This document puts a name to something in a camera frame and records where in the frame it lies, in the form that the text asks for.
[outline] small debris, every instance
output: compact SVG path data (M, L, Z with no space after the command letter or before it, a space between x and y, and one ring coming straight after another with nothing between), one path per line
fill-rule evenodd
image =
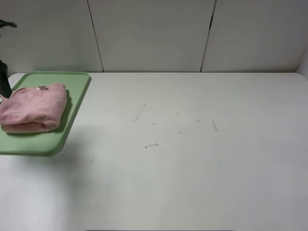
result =
M136 118L135 118L135 120L134 120L135 122L137 122L137 119L138 119L140 113L143 111L143 109L144 109L145 106L146 106L146 104L143 105L141 111L140 111L139 114L136 116Z
M159 145L158 145L158 143L156 143L156 144L150 144L150 145L145 146L145 148L152 147L152 146L159 146Z
M48 90L45 85L38 85L37 90Z
M214 127L214 131L218 131L214 120L212 120L212 124L213 124L213 127Z

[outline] scratch mark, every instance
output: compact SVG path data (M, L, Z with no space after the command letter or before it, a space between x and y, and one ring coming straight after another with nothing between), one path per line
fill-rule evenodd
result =
M150 145L146 145L145 148L152 147L152 146L159 146L159 145L158 145L158 143L156 143L156 144L150 144Z
M214 120L212 120L212 124L213 124L213 127L214 127L214 131L218 131Z
M136 116L136 118L135 118L135 120L134 120L135 122L137 122L137 119L138 119L140 113L142 112L142 110L144 109L145 106L146 106L146 104L142 107L141 111L140 111L139 114Z

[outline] pink towel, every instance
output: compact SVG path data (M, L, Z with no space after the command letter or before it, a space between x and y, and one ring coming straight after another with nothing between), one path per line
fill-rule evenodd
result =
M2 97L2 130L8 133L34 133L58 128L66 105L65 86L52 84L47 87L47 90L21 88L8 99Z

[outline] wall seam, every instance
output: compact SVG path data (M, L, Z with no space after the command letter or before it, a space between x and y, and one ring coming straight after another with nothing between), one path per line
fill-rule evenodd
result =
M205 53L206 53L206 49L207 49L208 40L209 40L209 38L210 38L212 23L213 23L213 19L214 19L214 13L215 13L215 9L216 9L216 3L217 3L217 0L215 0L215 2L214 2L213 11L212 11L212 16L211 16L211 21L210 21L210 25L209 25L209 27L208 27L208 33L207 33L207 38L206 38L206 43L205 43L203 58L202 58L202 62L201 62L200 72L202 72L202 68L203 68L203 64L204 64Z
M92 26L93 26L93 31L94 31L96 46L97 46L97 50L98 50L98 55L99 55L100 60L101 60L102 70L103 70L103 72L105 72L105 71L104 71L104 67L103 67L103 62L102 62L102 57L101 57L100 48L99 48L99 46L98 46L98 42L97 42L97 38L96 38L96 33L95 33L95 28L94 28L94 23L93 23L93 18L92 18L92 13L91 13L91 9L90 9L89 0L87 0L87 3L88 3L88 8L89 8L89 12L90 12L91 21L92 21Z

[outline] white wall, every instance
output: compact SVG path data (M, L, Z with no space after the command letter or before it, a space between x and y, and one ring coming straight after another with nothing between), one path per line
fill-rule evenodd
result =
M202 71L293 72L307 25L307 0L218 0Z
M18 26L0 38L11 72L102 71L86 0L1 0L0 19Z
M199 72L215 0L1 0L11 72ZM217 0L204 72L293 72L307 0Z
M306 79L308 79L308 51L303 56L301 64L297 69L296 73L299 73L303 75Z
M199 72L214 0L89 0L105 72Z

